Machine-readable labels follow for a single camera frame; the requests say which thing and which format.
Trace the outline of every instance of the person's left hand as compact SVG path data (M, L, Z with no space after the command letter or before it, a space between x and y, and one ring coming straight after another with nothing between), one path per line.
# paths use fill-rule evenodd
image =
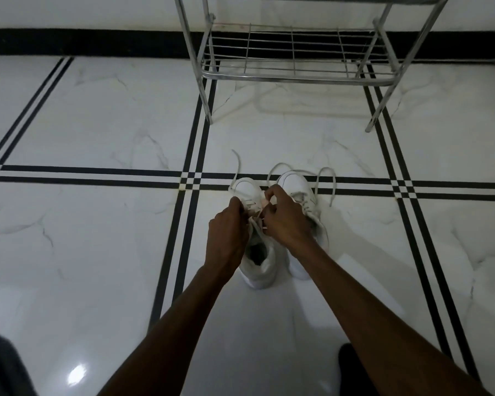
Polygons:
M204 268L225 284L240 265L248 243L248 214L237 197L209 221Z

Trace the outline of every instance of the white sneaker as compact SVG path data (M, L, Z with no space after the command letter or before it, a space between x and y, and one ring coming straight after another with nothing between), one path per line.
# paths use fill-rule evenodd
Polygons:
M240 178L240 157L238 158L238 171L229 191L238 197L246 211L260 213L262 211L262 200L264 192L251 178ZM275 260L275 247L269 236L262 230L262 220L258 217L249 219L249 240L246 246L242 262L240 263L240 274L244 281L253 289L264 289L270 286L277 276L277 262Z
M330 206L332 206L332 201L334 200L336 191L336 175L334 170L329 167L322 168L317 174L315 193L312 192L308 181L300 173L306 172L310 174L310 172L308 171L290 170L288 172L285 172L277 179L277 184L280 185L296 203L299 203L301 205L303 210L302 212L310 223L314 239L316 239L317 243L323 248L325 252L328 252L328 235L326 233L326 228L320 219L321 212L317 208L317 190L319 188L319 177L321 175L321 172L323 172L323 170L325 169L329 169L332 173L333 187L332 198L330 199ZM310 278L310 275L306 272L299 260L297 260L289 251L288 258L288 270L293 277L302 280L307 280Z

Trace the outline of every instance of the person's right arm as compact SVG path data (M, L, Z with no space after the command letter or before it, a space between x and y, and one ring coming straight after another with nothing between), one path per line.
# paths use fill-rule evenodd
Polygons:
M336 315L381 395L488 395L376 297L338 266L317 244L301 206L274 185L264 209L267 233L300 261Z

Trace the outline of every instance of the forearm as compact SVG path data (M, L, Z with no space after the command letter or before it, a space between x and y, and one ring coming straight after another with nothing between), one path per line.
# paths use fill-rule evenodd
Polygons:
M293 253L327 300L380 394L487 394L317 243L300 243Z
M192 353L223 284L217 275L200 268L99 395L180 394Z

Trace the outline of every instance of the hand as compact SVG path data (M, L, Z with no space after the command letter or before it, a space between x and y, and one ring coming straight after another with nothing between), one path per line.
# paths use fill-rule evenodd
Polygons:
M277 204L268 203L261 214L268 228L266 233L292 254L298 247L311 243L314 238L301 205L293 201L278 185L266 190L265 196L266 200L270 200L273 196L277 198Z
M206 268L226 284L240 265L248 243L248 214L237 197L229 206L209 221Z

